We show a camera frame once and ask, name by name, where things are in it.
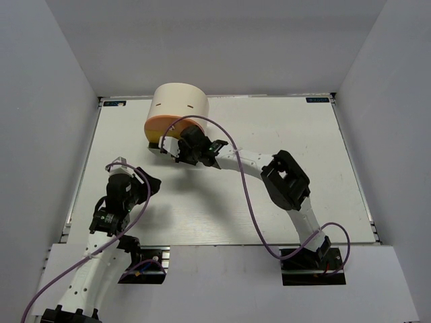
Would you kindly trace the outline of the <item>orange top drawer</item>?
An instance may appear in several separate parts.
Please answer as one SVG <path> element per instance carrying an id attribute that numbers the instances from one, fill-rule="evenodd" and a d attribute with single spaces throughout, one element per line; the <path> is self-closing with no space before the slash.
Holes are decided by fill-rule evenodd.
<path id="1" fill-rule="evenodd" d="M 161 132 L 165 131 L 169 126 L 174 127 L 176 129 L 184 129 L 185 127 L 196 125 L 202 131 L 206 131 L 206 123 L 199 122 L 196 118 L 185 118 L 178 121 L 176 124 L 172 125 L 172 123 L 178 120 L 180 116 L 162 114 L 156 116 L 150 116 L 144 122 L 143 129 L 145 132 Z"/>

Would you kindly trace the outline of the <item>yellow drawer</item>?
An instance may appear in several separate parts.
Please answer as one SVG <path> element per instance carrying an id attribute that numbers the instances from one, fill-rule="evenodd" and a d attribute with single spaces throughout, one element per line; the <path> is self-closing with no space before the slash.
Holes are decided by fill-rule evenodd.
<path id="1" fill-rule="evenodd" d="M 166 132 L 166 130 L 144 129 L 144 134 L 149 143 L 159 143 L 160 138 L 163 135 L 166 135 L 167 137 L 174 137 L 176 139 L 179 139 L 180 133 L 181 133 L 181 130 L 178 130 L 178 129 L 170 129 L 168 132 Z"/>

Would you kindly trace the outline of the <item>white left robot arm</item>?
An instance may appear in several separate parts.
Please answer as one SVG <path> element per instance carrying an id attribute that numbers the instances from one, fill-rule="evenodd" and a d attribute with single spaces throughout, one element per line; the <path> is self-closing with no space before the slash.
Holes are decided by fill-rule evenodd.
<path id="1" fill-rule="evenodd" d="M 128 268 L 144 264 L 139 239 L 128 236 L 137 205 L 146 207 L 158 193 L 161 180 L 141 168 L 108 167 L 106 193 L 94 207 L 86 249 L 58 304 L 47 309 L 42 322 L 99 322 L 99 309 L 111 285 Z"/>

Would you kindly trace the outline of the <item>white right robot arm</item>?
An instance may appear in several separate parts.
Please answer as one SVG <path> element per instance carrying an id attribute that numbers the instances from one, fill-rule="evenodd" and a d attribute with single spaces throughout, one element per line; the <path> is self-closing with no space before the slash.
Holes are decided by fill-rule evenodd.
<path id="1" fill-rule="evenodd" d="M 242 150 L 223 140 L 210 141 L 198 126 L 190 126 L 180 134 L 176 161 L 235 170 L 262 180 L 271 201 L 289 215 L 304 246 L 292 259 L 312 268 L 328 261 L 331 242 L 312 209 L 309 177 L 287 151 L 265 155 Z"/>

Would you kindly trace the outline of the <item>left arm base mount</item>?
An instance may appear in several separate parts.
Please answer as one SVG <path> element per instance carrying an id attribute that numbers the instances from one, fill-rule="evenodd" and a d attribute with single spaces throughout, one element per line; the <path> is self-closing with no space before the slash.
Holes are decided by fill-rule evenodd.
<path id="1" fill-rule="evenodd" d="M 119 279 L 123 285 L 161 285 L 168 272 L 170 246 L 141 246 Z"/>

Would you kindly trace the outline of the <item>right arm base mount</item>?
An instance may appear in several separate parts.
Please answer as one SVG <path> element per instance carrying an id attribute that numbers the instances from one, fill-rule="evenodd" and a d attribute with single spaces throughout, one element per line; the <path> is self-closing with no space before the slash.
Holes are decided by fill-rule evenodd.
<path id="1" fill-rule="evenodd" d="M 345 285 L 346 279 L 339 248 L 330 248 L 323 260 L 316 264 L 301 255 L 281 261 L 283 286 Z"/>

